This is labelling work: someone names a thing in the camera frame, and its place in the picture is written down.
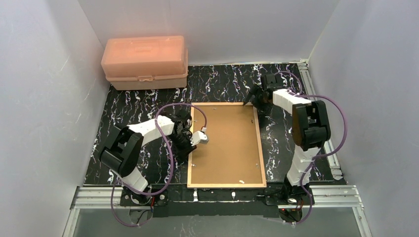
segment plastic storage box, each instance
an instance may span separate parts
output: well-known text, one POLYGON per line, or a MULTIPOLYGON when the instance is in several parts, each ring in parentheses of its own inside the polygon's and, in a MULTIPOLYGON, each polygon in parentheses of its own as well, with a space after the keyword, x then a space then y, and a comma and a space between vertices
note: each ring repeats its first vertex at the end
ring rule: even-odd
POLYGON ((182 36, 110 39, 102 68, 117 90, 186 87, 188 51, 182 36))

